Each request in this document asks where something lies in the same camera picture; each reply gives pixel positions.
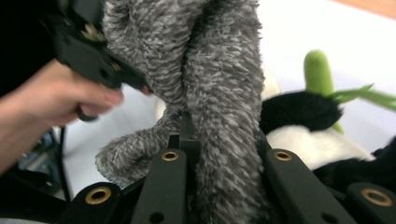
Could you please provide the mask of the white table mat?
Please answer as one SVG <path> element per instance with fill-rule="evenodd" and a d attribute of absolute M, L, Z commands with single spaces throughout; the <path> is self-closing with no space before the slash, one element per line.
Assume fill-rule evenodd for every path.
<path fill-rule="evenodd" d="M 334 0 L 260 0 L 264 67 L 282 91 L 304 87 L 303 60 L 312 49 L 328 57 L 336 89 L 370 84 L 396 95 L 396 20 Z M 124 87 L 125 102 L 95 122 L 76 121 L 64 138 L 64 172 L 71 195 L 102 181 L 99 147 L 153 125 L 158 100 Z"/>

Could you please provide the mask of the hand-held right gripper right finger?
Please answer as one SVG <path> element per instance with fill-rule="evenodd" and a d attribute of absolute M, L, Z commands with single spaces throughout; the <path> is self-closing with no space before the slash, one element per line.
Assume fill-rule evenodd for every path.
<path fill-rule="evenodd" d="M 272 149 L 262 131 L 256 132 L 256 140 L 270 224 L 357 224 L 296 154 Z"/>

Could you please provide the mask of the wooden table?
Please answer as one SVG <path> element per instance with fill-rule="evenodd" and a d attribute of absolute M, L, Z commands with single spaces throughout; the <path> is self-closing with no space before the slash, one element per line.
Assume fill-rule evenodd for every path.
<path fill-rule="evenodd" d="M 334 0 L 337 3 L 356 7 L 396 20 L 396 0 Z"/>

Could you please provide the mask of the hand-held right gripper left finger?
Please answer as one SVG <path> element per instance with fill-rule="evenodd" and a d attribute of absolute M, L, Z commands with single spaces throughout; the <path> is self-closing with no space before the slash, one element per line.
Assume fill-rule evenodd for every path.
<path fill-rule="evenodd" d="M 191 197 L 200 149 L 191 115 L 184 113 L 179 134 L 153 157 L 131 224 L 195 224 Z"/>

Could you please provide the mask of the panda plush toy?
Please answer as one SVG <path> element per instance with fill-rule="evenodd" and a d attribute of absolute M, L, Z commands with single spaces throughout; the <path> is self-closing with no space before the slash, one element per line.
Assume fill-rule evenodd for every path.
<path fill-rule="evenodd" d="M 200 140 L 195 192 L 216 196 L 264 191 L 264 167 L 256 132 L 271 148 L 296 154 L 325 187 L 344 194 L 367 184 L 396 194 L 396 136 L 373 153 L 333 129 L 342 117 L 339 105 L 371 92 L 364 86 L 334 92 L 320 78 L 325 55 L 305 57 L 304 91 L 262 99 L 264 75 L 246 54 L 190 52 L 183 59 L 179 102 L 166 102 L 159 124 L 165 142 L 178 135 L 189 113 Z"/>

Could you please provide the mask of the grey fluffy cloth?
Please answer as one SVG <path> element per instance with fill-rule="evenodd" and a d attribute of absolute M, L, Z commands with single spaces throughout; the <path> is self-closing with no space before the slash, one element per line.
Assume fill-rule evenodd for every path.
<path fill-rule="evenodd" d="M 188 112 L 201 143 L 193 211 L 197 224 L 266 224 L 255 132 L 263 74 L 257 0 L 106 0 L 109 48 L 139 69 L 166 108 L 156 124 L 112 140 L 97 170 L 124 188 Z"/>

